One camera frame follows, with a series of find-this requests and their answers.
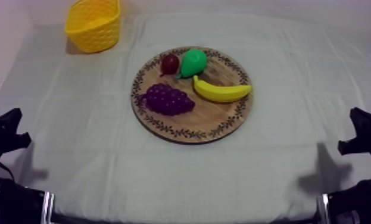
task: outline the banana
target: banana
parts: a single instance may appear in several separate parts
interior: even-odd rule
[[[202,97],[215,102],[234,102],[248,95],[252,86],[214,86],[194,76],[194,89]]]

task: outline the grape bunch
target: grape bunch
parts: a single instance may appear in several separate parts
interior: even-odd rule
[[[195,107],[195,103],[186,93],[162,83],[149,87],[146,94],[141,96],[142,99],[146,99],[150,110],[168,116],[186,113]]]

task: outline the white fabric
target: white fabric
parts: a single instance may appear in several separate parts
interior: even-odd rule
[[[230,55],[249,74],[247,121],[206,145],[166,142],[130,106],[137,71],[178,46]],[[35,30],[0,91],[23,110],[34,147],[2,160],[22,184],[56,193],[62,214],[92,220],[210,223],[299,219],[315,197],[371,178],[367,154],[340,156],[349,110],[371,111],[371,37],[240,14],[123,17],[100,54],[66,47],[63,25]]]

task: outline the round wooden tray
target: round wooden tray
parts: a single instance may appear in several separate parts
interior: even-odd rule
[[[161,59],[172,53],[182,60],[183,54],[191,48],[200,49],[208,58],[207,68],[200,79],[219,86],[251,85],[245,70],[228,55],[210,48],[181,47],[170,49],[150,59],[138,72],[131,89],[131,105],[138,120],[152,133],[183,144],[200,144],[218,140],[236,130],[247,118],[253,100],[253,93],[231,103],[215,103],[207,101],[194,92],[193,81],[176,79],[174,75],[160,77]],[[176,115],[164,116],[150,111],[145,100],[139,96],[156,83],[164,83],[172,88],[180,89],[195,102],[193,111]]]

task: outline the plastic basket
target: plastic basket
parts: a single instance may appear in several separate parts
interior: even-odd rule
[[[83,52],[103,51],[120,36],[119,0],[81,0],[68,12],[65,33]]]

